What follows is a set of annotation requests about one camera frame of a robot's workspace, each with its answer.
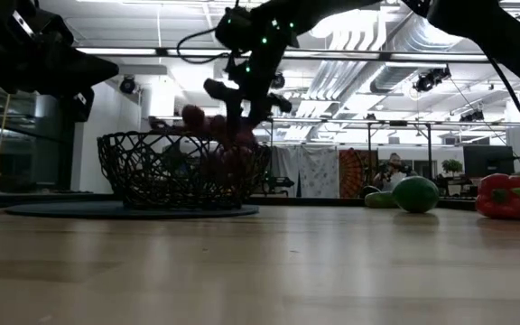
person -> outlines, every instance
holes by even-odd
[[[391,191],[403,178],[414,175],[416,175],[415,172],[404,172],[401,156],[391,153],[387,168],[375,176],[373,185],[380,190]]]

black wire basket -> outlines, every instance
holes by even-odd
[[[117,133],[97,139],[102,172],[132,209],[239,209],[265,176],[270,149],[226,150],[190,133]]]

red bell pepper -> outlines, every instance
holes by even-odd
[[[520,176],[485,177],[478,186],[478,213],[489,218],[520,219],[520,197],[511,191],[517,188],[520,188]]]

white curtain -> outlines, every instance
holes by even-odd
[[[300,176],[303,198],[339,197],[339,152],[335,147],[300,149]]]
[[[289,198],[296,198],[296,191],[298,190],[298,147],[285,146],[274,147],[272,149],[272,164],[274,177],[288,177],[294,182],[291,188],[278,188],[276,191],[287,190]]]

patterned tapestry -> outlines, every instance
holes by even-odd
[[[373,151],[373,176],[378,165],[378,152]],[[339,186],[341,199],[355,199],[368,183],[368,150],[339,151]]]
[[[300,177],[303,198],[339,197],[339,152],[336,148],[300,149]]]

